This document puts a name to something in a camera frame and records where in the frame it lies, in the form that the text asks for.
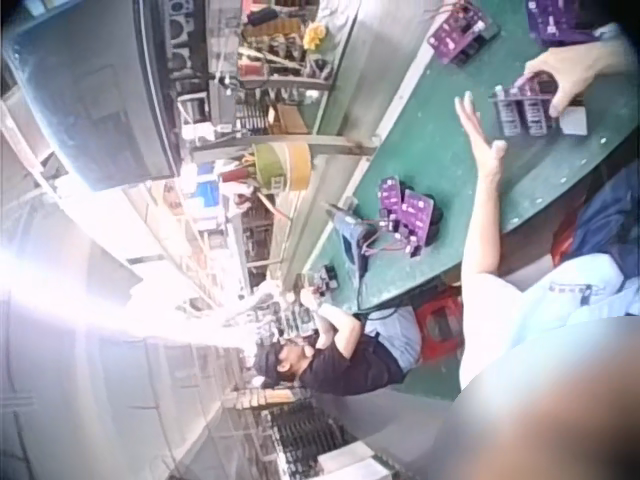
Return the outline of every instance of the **white shirt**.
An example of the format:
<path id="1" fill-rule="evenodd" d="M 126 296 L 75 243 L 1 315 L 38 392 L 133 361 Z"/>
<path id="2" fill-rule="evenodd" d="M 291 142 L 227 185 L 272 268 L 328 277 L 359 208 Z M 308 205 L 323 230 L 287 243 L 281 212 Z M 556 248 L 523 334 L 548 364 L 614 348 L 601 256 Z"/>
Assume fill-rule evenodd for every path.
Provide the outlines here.
<path id="1" fill-rule="evenodd" d="M 638 290 L 638 279 L 625 282 L 607 254 L 565 262 L 526 292 L 490 274 L 466 278 L 461 387 L 505 352 L 549 330 L 637 314 Z"/>

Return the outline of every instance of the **black shirt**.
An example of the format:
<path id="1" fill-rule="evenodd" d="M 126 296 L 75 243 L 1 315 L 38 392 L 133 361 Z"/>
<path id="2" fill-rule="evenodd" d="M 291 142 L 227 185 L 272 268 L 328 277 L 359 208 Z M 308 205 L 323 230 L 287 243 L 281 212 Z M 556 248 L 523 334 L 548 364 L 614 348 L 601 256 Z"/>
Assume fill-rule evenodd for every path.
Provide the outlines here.
<path id="1" fill-rule="evenodd" d="M 319 393 L 360 395 L 404 381 L 404 372 L 393 354 L 377 338 L 362 335 L 350 359 L 335 342 L 317 349 L 298 380 Z"/>

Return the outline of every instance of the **hand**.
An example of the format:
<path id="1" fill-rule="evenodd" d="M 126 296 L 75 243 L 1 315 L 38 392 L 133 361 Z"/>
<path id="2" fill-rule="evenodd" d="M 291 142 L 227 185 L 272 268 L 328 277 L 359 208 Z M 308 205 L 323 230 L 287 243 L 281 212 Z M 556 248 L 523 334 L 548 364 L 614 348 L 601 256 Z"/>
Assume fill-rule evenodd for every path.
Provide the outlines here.
<path id="1" fill-rule="evenodd" d="M 538 72 L 548 72 L 558 82 L 549 115 L 558 117 L 576 95 L 593 82 L 596 75 L 618 73 L 630 68 L 629 55 L 622 41 L 603 41 L 550 48 L 525 65 L 521 84 Z"/>
<path id="2" fill-rule="evenodd" d="M 500 180 L 502 176 L 502 158 L 507 151 L 507 142 L 496 140 L 489 145 L 482 127 L 480 127 L 480 117 L 473 105 L 471 92 L 465 93 L 464 101 L 460 100 L 460 97 L 456 97 L 455 105 L 460 123 L 471 142 L 471 150 L 478 167 L 478 178 Z"/>
<path id="3" fill-rule="evenodd" d="M 320 300 L 310 288 L 300 290 L 300 302 L 312 312 L 316 312 L 320 308 Z"/>

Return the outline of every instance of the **cap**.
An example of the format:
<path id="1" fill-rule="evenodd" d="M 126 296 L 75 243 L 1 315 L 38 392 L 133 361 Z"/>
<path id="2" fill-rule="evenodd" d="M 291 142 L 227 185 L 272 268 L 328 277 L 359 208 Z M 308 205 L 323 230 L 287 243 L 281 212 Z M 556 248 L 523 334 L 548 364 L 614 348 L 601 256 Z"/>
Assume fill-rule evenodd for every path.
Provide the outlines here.
<path id="1" fill-rule="evenodd" d="M 277 342 L 270 345 L 259 345 L 253 362 L 256 373 L 275 384 L 280 383 L 281 380 L 278 372 L 278 363 L 280 362 L 278 357 L 281 351 L 282 345 Z"/>

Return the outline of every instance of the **person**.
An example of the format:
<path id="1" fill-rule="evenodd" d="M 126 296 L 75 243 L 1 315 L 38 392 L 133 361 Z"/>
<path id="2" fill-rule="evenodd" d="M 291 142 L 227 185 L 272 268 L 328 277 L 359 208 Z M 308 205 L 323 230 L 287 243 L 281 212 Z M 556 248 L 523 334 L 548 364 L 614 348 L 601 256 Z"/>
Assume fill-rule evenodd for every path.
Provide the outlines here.
<path id="1" fill-rule="evenodd" d="M 269 384 L 297 381 L 318 393 L 360 395 L 402 383 L 417 364 L 422 339 L 411 307 L 380 310 L 363 326 L 310 289 L 300 300 L 314 313 L 318 339 L 259 347 L 254 369 Z"/>
<path id="2" fill-rule="evenodd" d="M 553 48 L 527 63 L 525 76 L 543 70 L 553 74 L 559 88 L 550 113 L 557 117 L 597 75 L 635 68 L 632 59 L 622 40 Z M 486 139 L 471 93 L 456 98 L 455 109 L 478 170 L 461 271 L 464 389 L 485 367 L 531 338 L 592 319 L 640 313 L 638 238 L 632 235 L 637 235 L 640 171 L 637 161 L 631 163 L 584 206 L 567 260 L 521 292 L 497 276 L 507 144 Z"/>

